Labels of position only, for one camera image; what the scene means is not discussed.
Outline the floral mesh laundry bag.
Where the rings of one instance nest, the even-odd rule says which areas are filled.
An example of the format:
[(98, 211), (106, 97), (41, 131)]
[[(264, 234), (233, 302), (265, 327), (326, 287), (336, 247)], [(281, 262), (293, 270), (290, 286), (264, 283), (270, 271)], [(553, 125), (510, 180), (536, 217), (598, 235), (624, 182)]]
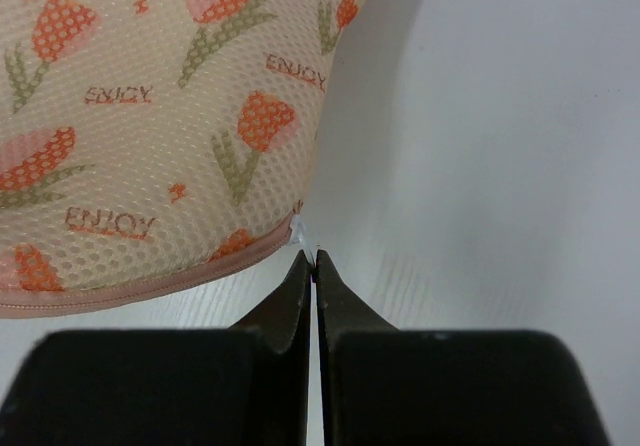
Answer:
[(1, 0), (1, 314), (93, 312), (296, 229), (366, 0)]

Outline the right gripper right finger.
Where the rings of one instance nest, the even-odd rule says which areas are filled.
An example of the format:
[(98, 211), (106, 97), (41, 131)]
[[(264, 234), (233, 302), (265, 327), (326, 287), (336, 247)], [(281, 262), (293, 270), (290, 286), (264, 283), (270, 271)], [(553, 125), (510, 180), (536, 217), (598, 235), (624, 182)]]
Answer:
[(314, 275), (328, 445), (606, 445), (582, 371), (533, 330), (401, 330), (319, 251)]

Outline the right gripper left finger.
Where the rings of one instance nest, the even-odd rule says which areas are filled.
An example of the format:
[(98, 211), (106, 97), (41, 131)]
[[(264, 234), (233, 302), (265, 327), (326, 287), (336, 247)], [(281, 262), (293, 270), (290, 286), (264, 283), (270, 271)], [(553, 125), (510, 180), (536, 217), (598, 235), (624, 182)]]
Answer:
[(22, 363), (5, 445), (302, 445), (311, 268), (225, 329), (67, 330)]

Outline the white zipper pull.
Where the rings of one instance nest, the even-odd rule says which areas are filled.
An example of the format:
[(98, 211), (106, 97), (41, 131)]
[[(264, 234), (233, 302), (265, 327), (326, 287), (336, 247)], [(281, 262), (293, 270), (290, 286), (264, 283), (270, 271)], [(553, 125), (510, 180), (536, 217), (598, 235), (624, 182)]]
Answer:
[(289, 245), (298, 246), (310, 266), (316, 265), (316, 253), (306, 237), (306, 226), (299, 214), (294, 214), (290, 222)]

